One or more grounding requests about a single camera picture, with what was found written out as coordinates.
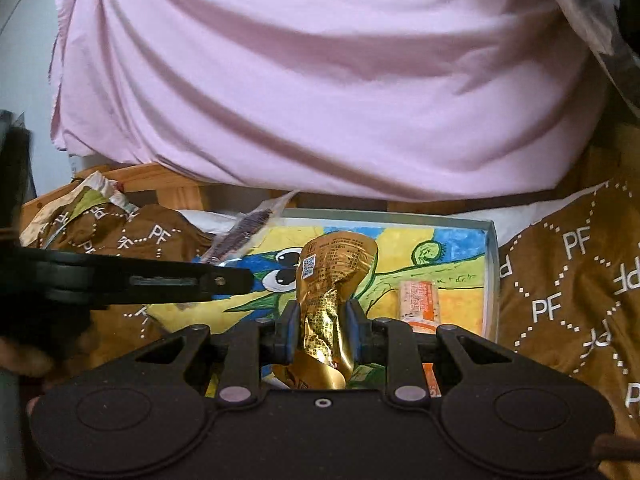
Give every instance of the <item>qr code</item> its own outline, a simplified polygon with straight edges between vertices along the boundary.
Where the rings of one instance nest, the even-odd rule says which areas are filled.
[[[312,254],[311,256],[306,257],[302,260],[302,279],[306,280],[309,276],[314,273],[314,269],[316,268],[316,255]]]

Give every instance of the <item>cartoon eye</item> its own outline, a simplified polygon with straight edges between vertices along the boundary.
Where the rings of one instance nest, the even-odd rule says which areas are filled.
[[[283,267],[297,267],[302,247],[289,247],[276,254],[276,261]]]
[[[296,290],[296,268],[272,270],[262,279],[262,284],[270,292]]]

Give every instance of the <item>screw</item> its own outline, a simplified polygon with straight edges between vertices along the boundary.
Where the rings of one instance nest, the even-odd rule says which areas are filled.
[[[227,386],[220,391],[220,398],[226,402],[244,402],[251,392],[244,386]]]
[[[394,395],[404,402],[417,402],[427,396],[420,386],[400,386],[394,391]]]

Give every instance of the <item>pink cloth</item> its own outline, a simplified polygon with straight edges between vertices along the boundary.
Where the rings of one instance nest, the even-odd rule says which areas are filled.
[[[551,188],[606,78],[554,0],[57,0],[51,135],[215,182],[390,200]]]

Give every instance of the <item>patterned fabric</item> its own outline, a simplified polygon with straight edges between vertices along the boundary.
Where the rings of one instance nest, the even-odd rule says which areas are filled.
[[[49,222],[51,215],[62,206],[68,205],[75,200],[85,187],[90,187],[97,191],[103,198],[102,202],[111,202],[123,208],[127,213],[133,213],[138,208],[129,203],[127,197],[118,189],[118,183],[115,180],[106,178],[99,171],[94,171],[90,176],[84,179],[79,186],[76,186],[71,192],[61,196],[56,200],[52,200],[44,205],[40,211],[34,216],[30,224],[20,234],[20,243],[24,246],[30,246],[42,232],[43,226]]]
[[[598,389],[640,438],[640,181],[618,176],[500,250],[500,344]],[[611,479],[640,465],[604,463]]]
[[[54,250],[190,262],[211,245],[212,235],[195,228],[177,211],[159,205],[132,208],[124,195],[122,199],[123,207],[119,207],[97,190],[84,186],[72,202],[60,205],[48,218],[41,219],[37,238],[29,247],[41,248],[51,240],[49,249]],[[47,382],[67,380],[164,333],[146,314],[146,306],[141,305],[111,305],[107,310],[92,312],[92,320],[98,347],[88,355],[57,364],[46,377]]]
[[[86,187],[52,213],[30,247],[190,262],[210,245],[211,235],[177,211],[151,204],[127,213]]]

